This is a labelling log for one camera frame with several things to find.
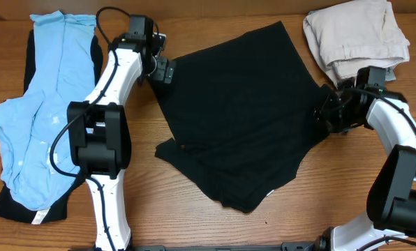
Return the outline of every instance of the black garment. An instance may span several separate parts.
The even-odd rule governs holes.
[[[101,68],[103,67],[103,51],[98,44],[98,38],[94,36],[91,41],[91,60],[94,62],[95,72],[95,84],[98,83],[101,75]],[[34,31],[31,30],[28,37],[27,45],[27,60],[25,63],[25,77],[24,77],[24,93],[27,91],[29,83],[36,71],[35,56],[34,56]],[[42,223],[53,222],[57,220],[65,220],[67,218],[67,201],[71,192],[78,188],[83,182],[84,178],[81,176],[75,179],[70,189],[62,195],[53,205],[50,207],[47,215],[43,219]],[[0,192],[0,217],[15,220],[18,222],[32,223],[37,211],[31,211],[25,208],[20,203],[13,200],[10,194],[9,188],[3,183],[3,188]]]
[[[251,212],[328,136],[313,108],[329,91],[313,81],[281,22],[176,62],[171,84],[151,83],[175,138],[156,157],[223,206]]]

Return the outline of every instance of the light blue shirt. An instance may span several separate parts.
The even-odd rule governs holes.
[[[55,203],[75,180],[53,170],[50,146],[67,124],[70,101],[83,101],[95,87],[90,47],[96,20],[60,11],[30,17],[36,72],[22,97],[0,104],[1,180],[15,201],[39,211]],[[71,161],[68,133],[54,159],[65,172],[79,172]]]

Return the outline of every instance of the wire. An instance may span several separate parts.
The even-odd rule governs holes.
[[[416,247],[416,242],[415,241],[410,241],[410,240],[402,239],[402,238],[399,238],[399,237],[385,236],[385,237],[379,238],[377,240],[371,241],[371,242],[363,245],[361,248],[357,249],[356,251],[365,251],[365,250],[367,250],[368,248],[370,248],[374,245],[377,245],[377,244],[382,243],[382,242],[387,243],[388,241],[398,241],[398,242],[406,243],[408,245],[413,245],[413,246]]]
[[[160,40],[160,31],[158,30],[158,24],[154,22],[155,29],[157,30],[157,38]]]
[[[84,116],[93,106],[95,106],[96,103],[99,102],[99,100],[101,100],[101,98],[104,97],[105,92],[107,91],[107,89],[109,88],[110,83],[112,82],[115,73],[117,73],[117,68],[118,68],[118,55],[115,52],[115,49],[112,46],[112,43],[109,41],[109,38],[105,35],[103,29],[101,28],[101,25],[99,23],[99,15],[104,11],[104,10],[118,10],[124,14],[126,14],[127,16],[130,16],[129,13],[127,13],[126,11],[120,9],[120,8],[116,8],[116,7],[104,7],[101,8],[100,10],[98,10],[98,12],[96,13],[96,26],[98,27],[98,30],[100,31],[101,35],[103,35],[105,41],[108,43],[109,45],[109,50],[112,51],[113,55],[114,55],[114,68],[112,73],[109,76],[109,79],[107,80],[107,83],[105,84],[104,88],[101,90],[101,92],[99,93],[98,97],[96,97],[96,99],[90,103],[90,105],[79,115],[77,115],[75,118],[73,118],[70,122],[67,123],[66,126],[64,126],[64,128],[62,128],[61,132],[59,132],[59,134],[56,136],[56,138],[53,141],[53,144],[51,146],[50,149],[50,163],[51,166],[53,167],[53,169],[58,172],[59,174],[62,174],[64,176],[69,176],[69,177],[74,177],[74,178],[78,178],[80,177],[79,174],[72,174],[72,173],[68,173],[65,171],[60,170],[60,168],[58,168],[56,166],[56,163],[54,163],[54,150],[56,148],[56,145],[58,144],[59,140],[61,139],[61,137],[64,135],[64,133],[70,128],[70,126],[76,122],[81,116]],[[112,251],[116,251],[112,237],[109,233],[109,227],[107,226],[107,219],[105,217],[105,200],[104,200],[104,192],[103,192],[103,186],[93,177],[89,177],[87,178],[90,181],[93,181],[96,184],[96,187],[98,187],[98,191],[100,192],[100,196],[101,196],[101,211],[103,214],[103,226],[104,226],[104,232],[107,234],[107,239],[109,240],[109,244],[110,247],[112,248]]]
[[[345,88],[343,91],[349,91],[349,92],[354,92],[354,93],[363,93],[369,96],[373,96],[374,98],[378,98],[384,102],[386,102],[388,105],[390,105],[391,107],[393,107],[398,113],[400,113],[405,120],[408,122],[408,125],[411,127],[411,130],[413,130],[415,136],[416,136],[416,125],[414,124],[414,122],[411,120],[411,118],[405,113],[405,111],[401,108],[399,108],[397,105],[395,105],[393,102],[389,101],[388,99],[372,93],[370,91],[365,91],[365,90],[361,90],[361,89],[354,89],[354,88]]]
[[[117,8],[117,7],[112,7],[112,6],[103,7],[103,8],[101,8],[101,9],[98,10],[98,12],[96,13],[96,26],[98,27],[99,32],[101,32],[101,35],[103,35],[105,41],[108,43],[108,45],[110,45],[109,38],[105,35],[103,29],[101,28],[101,25],[99,24],[99,15],[104,10],[118,10],[119,12],[127,15],[128,17],[130,17],[131,15],[129,13],[127,13],[125,10],[122,10],[120,8]]]

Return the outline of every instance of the clothing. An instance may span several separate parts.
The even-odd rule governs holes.
[[[355,0],[304,18],[304,34],[318,66],[337,86],[360,68],[391,68],[410,60],[410,42],[386,0]]]
[[[56,173],[48,155],[67,124],[68,104],[84,100],[94,88],[90,44],[96,21],[93,15],[59,11],[31,19],[36,72],[22,97],[0,104],[1,179],[16,202],[39,211],[51,207],[75,180]],[[54,156],[65,172],[79,172],[71,161],[68,134]]]
[[[36,71],[35,56],[34,56],[34,31],[31,30],[27,43],[27,57],[25,63],[25,76],[24,76],[24,93],[28,90],[29,83]],[[103,51],[98,44],[98,38],[93,37],[90,45],[91,60],[94,64],[95,85],[98,83],[101,68],[103,67]],[[72,186],[68,189],[64,195],[53,203],[48,210],[45,217],[39,221],[39,223],[54,222],[57,220],[65,220],[67,218],[67,201],[71,192],[78,188],[83,182],[84,177],[80,176],[75,179]],[[14,201],[11,197],[9,188],[4,184],[0,192],[0,217],[7,220],[14,220],[18,222],[32,223],[34,218],[38,215],[38,211],[31,211],[25,208],[20,203]]]
[[[178,59],[171,84],[151,82],[175,139],[156,157],[209,198],[244,213],[295,178],[328,131],[324,102],[281,22]]]

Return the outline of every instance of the white arm segment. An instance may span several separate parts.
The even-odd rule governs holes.
[[[407,103],[390,98],[388,100],[403,109],[416,127],[416,122],[410,114],[410,108]],[[372,102],[366,115],[366,121],[376,130],[387,155],[391,153],[396,144],[411,146],[416,149],[416,136],[408,122],[402,114],[398,113],[383,100],[375,99]]]
[[[416,126],[416,122],[410,114],[407,103],[400,100],[388,98],[410,117]],[[374,99],[366,115],[368,124],[376,130],[387,155],[391,153],[394,145],[411,146],[416,149],[416,136],[408,122],[393,107],[380,99]],[[373,222],[368,218],[366,212],[343,226],[332,230],[331,248],[333,251],[353,251],[363,245],[383,236],[395,236],[407,238],[403,233],[389,229],[374,229]],[[373,250],[385,243],[379,243],[367,250]]]
[[[126,170],[119,171],[115,180],[111,180],[108,175],[93,174],[91,176],[103,186],[105,219],[116,250],[125,250],[131,240],[131,228],[128,226],[124,207],[123,179],[125,172]],[[95,245],[103,251],[112,251],[107,234],[104,232],[100,192],[94,182],[87,180],[87,184],[91,191],[91,198],[94,201],[97,227]]]
[[[140,54],[130,49],[116,49],[118,56],[118,68],[105,96],[99,100],[98,105],[108,105],[111,102],[117,105],[124,105],[131,92],[133,83],[142,73],[142,62]],[[115,57],[112,51],[109,52],[109,60],[95,89],[85,100],[92,102],[98,97],[105,84],[109,80],[115,65]]]
[[[117,72],[110,83],[109,88],[105,92],[105,96],[99,100],[98,105],[108,105],[111,102],[114,102],[117,105],[124,105],[134,82],[141,76],[142,62],[141,57],[137,52],[128,49],[116,49],[116,53],[118,56]],[[110,51],[109,60],[104,73],[101,75],[94,91],[87,96],[86,100],[92,102],[98,97],[112,74],[114,63],[115,57],[112,51]],[[125,170],[121,170],[115,180],[111,180],[108,175],[91,175],[91,177],[98,180],[103,186],[105,217],[116,250],[125,250],[131,239],[131,229],[127,223],[126,209],[124,207],[124,172]],[[87,180],[87,184],[89,184],[91,197],[94,201],[96,226],[98,228],[96,247],[103,251],[112,251],[109,240],[107,239],[107,234],[104,232],[100,193],[95,183]]]
[[[392,230],[374,229],[373,222],[368,218],[366,212],[357,216],[354,220],[335,227],[331,234],[331,250],[332,251],[355,251],[363,245],[375,241],[383,236],[395,236],[406,238],[403,233]],[[385,243],[368,248],[366,251],[374,250]]]

